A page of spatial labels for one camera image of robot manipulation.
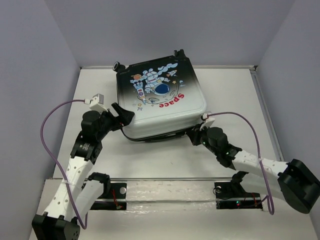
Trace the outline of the black hard-shell suitcase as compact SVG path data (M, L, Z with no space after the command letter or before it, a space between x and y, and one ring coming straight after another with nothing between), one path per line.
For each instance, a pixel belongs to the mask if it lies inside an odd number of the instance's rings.
M134 113L123 135L150 141L181 133L201 120L207 102L183 49L172 55L124 66L115 62L118 105Z

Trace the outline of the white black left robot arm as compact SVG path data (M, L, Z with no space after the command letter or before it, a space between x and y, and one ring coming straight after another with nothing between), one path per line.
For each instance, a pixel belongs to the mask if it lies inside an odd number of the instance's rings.
M110 194L111 180L105 173L90 173L102 149L102 140L110 132L128 126L135 114L112 103L117 112L92 103L82 115L67 167L56 161L62 181L42 214L36 214L32 228L38 240L77 240L88 226L88 212L95 201Z

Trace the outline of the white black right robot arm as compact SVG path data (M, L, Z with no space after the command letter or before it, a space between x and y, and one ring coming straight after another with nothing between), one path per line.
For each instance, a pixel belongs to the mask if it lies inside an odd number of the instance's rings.
M199 125L187 130L194 146L203 145L213 153L225 168L237 171L230 183L235 196L242 196L249 189L249 177L261 177L266 193L284 199L294 210L308 214L320 197L320 181L300 160L290 162L259 159L229 143L227 135L219 127Z

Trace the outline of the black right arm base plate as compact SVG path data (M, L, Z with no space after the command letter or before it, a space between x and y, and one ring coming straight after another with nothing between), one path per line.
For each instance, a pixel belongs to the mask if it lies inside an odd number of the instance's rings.
M241 186L242 180L243 176L234 175L230 181L214 183L212 193L218 210L263 209L261 195L245 191Z

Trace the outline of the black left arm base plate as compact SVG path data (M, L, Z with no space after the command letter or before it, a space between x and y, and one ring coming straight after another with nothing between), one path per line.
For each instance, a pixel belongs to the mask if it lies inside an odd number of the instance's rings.
M125 211L127 209L127 183L112 182L108 193L100 196L91 206L93 211Z

